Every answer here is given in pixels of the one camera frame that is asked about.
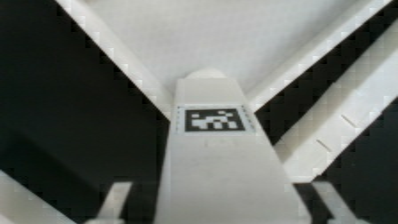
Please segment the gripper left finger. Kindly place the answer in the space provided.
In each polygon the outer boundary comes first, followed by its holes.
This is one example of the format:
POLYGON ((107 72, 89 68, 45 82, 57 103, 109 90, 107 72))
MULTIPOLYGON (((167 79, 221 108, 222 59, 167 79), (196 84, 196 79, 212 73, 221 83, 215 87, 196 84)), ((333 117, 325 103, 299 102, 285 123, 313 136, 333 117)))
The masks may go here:
POLYGON ((132 182, 116 182, 112 184, 98 215, 84 224, 125 224, 121 213, 132 186, 132 182))

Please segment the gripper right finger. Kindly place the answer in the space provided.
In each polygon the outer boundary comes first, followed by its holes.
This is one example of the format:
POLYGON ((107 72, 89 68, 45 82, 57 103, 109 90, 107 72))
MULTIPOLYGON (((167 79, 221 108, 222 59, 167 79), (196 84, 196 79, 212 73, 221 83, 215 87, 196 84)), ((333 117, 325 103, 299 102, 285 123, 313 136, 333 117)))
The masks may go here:
POLYGON ((333 183, 327 181, 315 181, 313 187, 333 214, 327 224, 372 224, 366 220, 357 218, 333 183))

